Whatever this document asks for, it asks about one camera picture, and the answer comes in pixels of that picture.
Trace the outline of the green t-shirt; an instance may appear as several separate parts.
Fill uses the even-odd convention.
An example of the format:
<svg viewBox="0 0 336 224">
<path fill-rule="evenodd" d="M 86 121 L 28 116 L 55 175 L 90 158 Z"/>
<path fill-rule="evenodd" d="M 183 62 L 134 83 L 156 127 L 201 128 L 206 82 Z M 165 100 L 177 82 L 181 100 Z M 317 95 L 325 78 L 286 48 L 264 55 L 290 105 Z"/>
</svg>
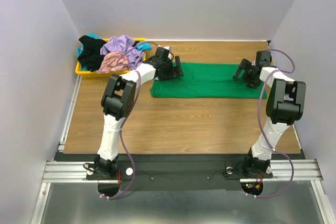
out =
<svg viewBox="0 0 336 224">
<path fill-rule="evenodd" d="M 170 80 L 155 80 L 150 94 L 155 98 L 235 98 L 259 99 L 262 86 L 247 86 L 241 77 L 233 75 L 238 64 L 182 62 L 184 76 Z"/>
</svg>

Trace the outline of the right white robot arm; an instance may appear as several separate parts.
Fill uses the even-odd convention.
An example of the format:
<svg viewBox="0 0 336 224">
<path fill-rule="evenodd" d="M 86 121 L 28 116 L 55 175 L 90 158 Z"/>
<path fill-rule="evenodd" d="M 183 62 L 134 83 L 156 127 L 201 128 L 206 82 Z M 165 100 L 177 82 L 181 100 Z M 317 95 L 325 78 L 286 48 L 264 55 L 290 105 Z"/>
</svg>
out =
<svg viewBox="0 0 336 224">
<path fill-rule="evenodd" d="M 306 83 L 287 76 L 292 70 L 272 65 L 271 49 L 258 51 L 251 62 L 243 59 L 233 78 L 242 74 L 250 88 L 262 86 L 257 119 L 261 134 L 244 158 L 242 172 L 247 176 L 270 174 L 270 160 L 284 132 L 303 116 Z"/>
</svg>

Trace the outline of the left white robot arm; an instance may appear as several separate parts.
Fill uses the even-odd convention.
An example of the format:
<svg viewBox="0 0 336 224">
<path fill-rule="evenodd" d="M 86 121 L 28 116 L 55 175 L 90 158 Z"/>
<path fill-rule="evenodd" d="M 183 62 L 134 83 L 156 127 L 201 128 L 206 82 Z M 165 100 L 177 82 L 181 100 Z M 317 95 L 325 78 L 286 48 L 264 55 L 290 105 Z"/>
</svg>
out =
<svg viewBox="0 0 336 224">
<path fill-rule="evenodd" d="M 103 134 L 100 147 L 88 172 L 110 179 L 117 175 L 117 158 L 120 133 L 133 110 L 137 91 L 150 80 L 170 80 L 182 77 L 179 56 L 174 56 L 171 46 L 156 48 L 154 56 L 136 69 L 122 75 L 113 74 L 101 100 L 103 108 Z"/>
</svg>

